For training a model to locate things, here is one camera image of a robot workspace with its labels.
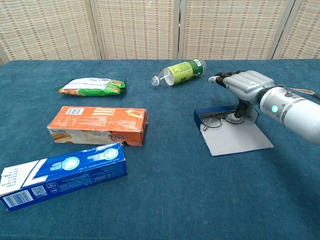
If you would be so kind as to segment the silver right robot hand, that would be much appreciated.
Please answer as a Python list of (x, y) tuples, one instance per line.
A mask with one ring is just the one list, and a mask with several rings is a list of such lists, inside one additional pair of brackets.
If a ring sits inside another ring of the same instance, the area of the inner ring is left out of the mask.
[(238, 98), (238, 106), (234, 113), (229, 113), (225, 119), (232, 124), (239, 124), (249, 107), (260, 103), (259, 93), (275, 87), (273, 79), (254, 70), (236, 72), (219, 72), (209, 77), (210, 83), (226, 88)]

